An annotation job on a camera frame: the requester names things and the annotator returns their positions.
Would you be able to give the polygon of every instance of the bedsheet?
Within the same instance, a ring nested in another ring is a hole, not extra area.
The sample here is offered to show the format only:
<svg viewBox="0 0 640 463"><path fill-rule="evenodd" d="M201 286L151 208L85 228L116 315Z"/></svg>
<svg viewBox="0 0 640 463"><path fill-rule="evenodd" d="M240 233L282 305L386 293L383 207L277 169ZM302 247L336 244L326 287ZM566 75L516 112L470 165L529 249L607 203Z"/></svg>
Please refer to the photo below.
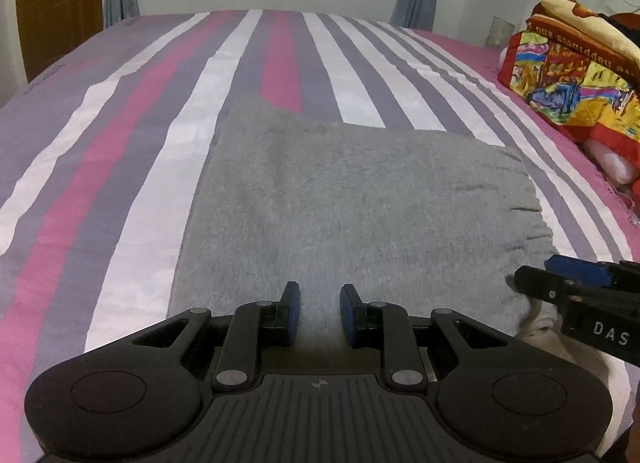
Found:
<svg viewBox="0 0 640 463"><path fill-rule="evenodd" d="M165 318L209 147L246 94L325 120L510 146L560 253L640 259L622 201L495 85L496 65L424 32L250 10L130 19L36 78L0 110L0 461L39 455L22 414L37 374ZM614 417L601 449L629 426L638 383L635 367L604 359Z"/></svg>

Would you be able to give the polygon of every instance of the blanket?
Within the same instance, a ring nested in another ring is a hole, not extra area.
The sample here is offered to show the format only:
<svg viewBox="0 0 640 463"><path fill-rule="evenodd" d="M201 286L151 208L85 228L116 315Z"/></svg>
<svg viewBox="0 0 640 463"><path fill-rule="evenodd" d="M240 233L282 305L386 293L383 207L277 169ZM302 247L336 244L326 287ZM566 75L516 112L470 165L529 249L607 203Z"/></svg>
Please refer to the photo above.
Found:
<svg viewBox="0 0 640 463"><path fill-rule="evenodd" d="M640 49L575 0L543 0L498 80L575 143L592 138L640 168Z"/></svg>
<svg viewBox="0 0 640 463"><path fill-rule="evenodd" d="M434 130L316 123L247 100L223 124L202 176L169 315L200 305L229 314L298 281L295 354L268 350L267 367L378 365L377 351L343 340L345 283L365 302L417 316L449 307L511 335L555 320L552 306L508 284L516 268L554 252L511 149Z"/></svg>

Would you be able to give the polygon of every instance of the ridged black surface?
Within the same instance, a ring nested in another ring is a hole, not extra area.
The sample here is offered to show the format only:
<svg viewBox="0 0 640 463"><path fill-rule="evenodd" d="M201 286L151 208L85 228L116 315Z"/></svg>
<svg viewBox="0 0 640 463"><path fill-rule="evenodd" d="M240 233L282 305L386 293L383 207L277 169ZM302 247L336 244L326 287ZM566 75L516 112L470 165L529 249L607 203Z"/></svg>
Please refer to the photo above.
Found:
<svg viewBox="0 0 640 463"><path fill-rule="evenodd" d="M42 463L62 463L48 456ZM267 375L215 399L201 422L140 463L490 463L447 434L417 396L373 375ZM573 463L594 463L585 455Z"/></svg>

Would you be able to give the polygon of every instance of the colorful blanket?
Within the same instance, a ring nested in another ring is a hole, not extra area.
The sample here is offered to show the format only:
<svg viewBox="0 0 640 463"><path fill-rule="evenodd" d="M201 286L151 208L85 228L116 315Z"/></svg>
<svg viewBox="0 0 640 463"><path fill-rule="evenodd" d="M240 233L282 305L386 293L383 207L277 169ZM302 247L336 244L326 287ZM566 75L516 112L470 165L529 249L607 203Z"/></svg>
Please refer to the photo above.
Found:
<svg viewBox="0 0 640 463"><path fill-rule="evenodd" d="M640 49L597 14L543 0L498 80L576 143L593 138L640 168L638 64Z"/></svg>

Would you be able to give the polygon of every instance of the pink stripe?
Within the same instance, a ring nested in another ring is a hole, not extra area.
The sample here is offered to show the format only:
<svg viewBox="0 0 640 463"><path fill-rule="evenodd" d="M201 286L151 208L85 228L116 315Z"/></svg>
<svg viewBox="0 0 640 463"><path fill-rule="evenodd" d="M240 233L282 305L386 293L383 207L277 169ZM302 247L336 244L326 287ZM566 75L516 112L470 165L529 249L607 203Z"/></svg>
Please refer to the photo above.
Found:
<svg viewBox="0 0 640 463"><path fill-rule="evenodd" d="M22 400L42 320L55 295L66 254L102 185L120 160L140 118L158 101L180 63L191 57L229 13L213 14L190 30L140 78L124 107L94 139L65 191L50 206L30 255L16 278L14 299L0 325L0 461L20 461Z"/></svg>
<svg viewBox="0 0 640 463"><path fill-rule="evenodd" d="M546 123L546 120L531 110L524 100L496 81L499 52L469 46L465 43L426 31L416 31L416 33L441 46L455 58L464 62L478 74L482 75L486 80L494 83L502 93L510 97L520 109L531 117L531 120L547 138L556 144L556 147L564 158L587 180L593 191L596 192L605 206L611 210L611 214L616 220L616 223L618 223L620 230L625 234L626 242L633 255L633 260L640 260L640 228L634 224L631 211L626 207L625 202L616 195L611 185L607 183L596 166L582 153L575 143Z"/></svg>
<svg viewBox="0 0 640 463"><path fill-rule="evenodd" d="M260 96L273 106L302 112L298 63L291 21L286 11L277 11L273 14L266 57L262 67Z"/></svg>

